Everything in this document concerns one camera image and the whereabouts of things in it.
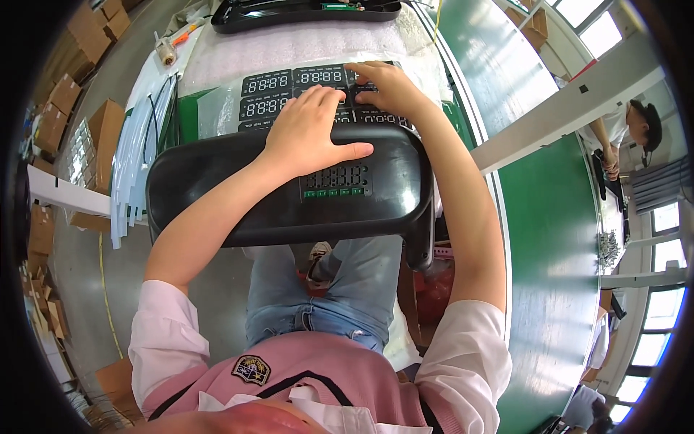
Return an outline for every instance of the sneaker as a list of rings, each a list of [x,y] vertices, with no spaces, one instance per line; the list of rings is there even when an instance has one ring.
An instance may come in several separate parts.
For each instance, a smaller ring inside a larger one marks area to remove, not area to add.
[[[326,289],[329,285],[329,281],[318,281],[316,280],[313,276],[313,270],[316,268],[316,264],[318,264],[318,261],[328,253],[332,251],[332,247],[327,241],[320,241],[317,242],[313,248],[311,249],[311,253],[309,253],[308,258],[309,261],[311,261],[311,266],[308,269],[308,272],[306,273],[306,283],[309,286],[310,290],[322,290]]]

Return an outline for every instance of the worker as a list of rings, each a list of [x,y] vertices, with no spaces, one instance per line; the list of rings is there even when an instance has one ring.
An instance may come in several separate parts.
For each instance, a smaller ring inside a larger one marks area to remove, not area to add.
[[[602,168],[610,181],[616,181],[619,177],[619,146],[626,134],[643,147],[647,155],[660,145],[663,127],[653,104],[644,107],[632,99],[582,127],[578,133],[591,152],[602,150]]]
[[[579,384],[564,412],[564,422],[571,427],[567,434],[606,434],[612,428],[605,397]]]
[[[397,235],[315,251],[321,257],[312,278],[330,280],[324,297],[306,295],[289,246],[257,249],[247,350],[206,365],[208,341],[187,295],[229,232],[291,179],[373,152],[369,143],[331,142],[335,110],[346,96],[317,85],[287,102],[251,164],[180,213],[154,243],[128,349],[135,400],[149,418],[135,432],[496,431],[511,358],[502,339],[504,249],[489,190],[446,115],[402,70],[371,61],[346,68],[359,74],[358,84],[378,87],[357,102],[415,125],[446,209],[455,282],[414,383],[400,383],[382,355],[402,251]],[[205,288],[196,291],[205,297]]]

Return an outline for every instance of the black hair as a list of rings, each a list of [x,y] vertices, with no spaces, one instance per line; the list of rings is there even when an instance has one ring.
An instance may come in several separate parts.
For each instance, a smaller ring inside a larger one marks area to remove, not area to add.
[[[604,419],[609,416],[609,407],[599,399],[593,401],[593,419]]]
[[[648,131],[646,131],[646,140],[648,141],[643,149],[646,152],[653,152],[660,145],[660,141],[663,139],[663,125],[660,122],[660,116],[658,115],[658,110],[655,109],[653,104],[649,103],[646,107],[640,101],[632,99],[629,101],[633,108],[643,116],[648,124]]]
[[[612,419],[608,416],[593,422],[591,428],[595,434],[607,434],[607,431],[612,429],[612,426]]]

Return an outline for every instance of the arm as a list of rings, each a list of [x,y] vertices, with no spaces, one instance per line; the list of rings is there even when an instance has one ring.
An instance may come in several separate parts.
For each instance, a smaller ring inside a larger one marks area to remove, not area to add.
[[[369,103],[408,118],[436,175],[455,256],[456,273],[450,303],[479,300],[506,309],[506,273],[501,229],[489,190],[474,160],[443,111],[422,94],[405,73],[383,62],[347,64],[379,92],[362,92]]]
[[[178,391],[176,384],[188,385],[206,371],[208,341],[199,333],[188,285],[244,214],[297,176],[373,152],[368,143],[335,146],[330,141],[342,99],[342,91],[321,86],[290,99],[270,130],[264,151],[180,213],[154,243],[128,348],[133,392],[144,412]]]
[[[370,79],[379,90],[358,94],[357,102],[404,116],[415,125],[446,209],[455,279],[414,382],[434,413],[449,408],[465,433],[494,433],[499,426],[496,403],[509,384],[511,356],[501,338],[506,274],[489,190],[446,115],[404,72],[382,62],[346,67],[359,74],[359,84]]]
[[[297,176],[370,155],[370,144],[335,146],[330,141],[337,104],[345,97],[342,91],[315,86],[290,99],[268,134],[265,150],[162,231],[149,254],[144,280],[170,283],[187,295],[189,282],[260,199]]]
[[[602,165],[606,170],[613,169],[616,164],[615,154],[612,153],[612,145],[607,137],[607,131],[605,130],[605,124],[602,118],[599,117],[596,120],[588,124],[593,131],[593,134],[598,138],[598,142],[602,145],[602,154],[604,155]]]
[[[610,181],[617,181],[619,177],[619,149],[614,146],[610,147],[612,150],[612,155],[614,156],[614,166],[607,171],[607,177]]]

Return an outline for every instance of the embroidered badge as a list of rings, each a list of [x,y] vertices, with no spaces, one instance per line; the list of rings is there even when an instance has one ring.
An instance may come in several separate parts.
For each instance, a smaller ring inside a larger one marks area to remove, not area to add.
[[[240,377],[244,383],[265,385],[270,378],[270,366],[257,356],[241,356],[236,361],[232,375]]]

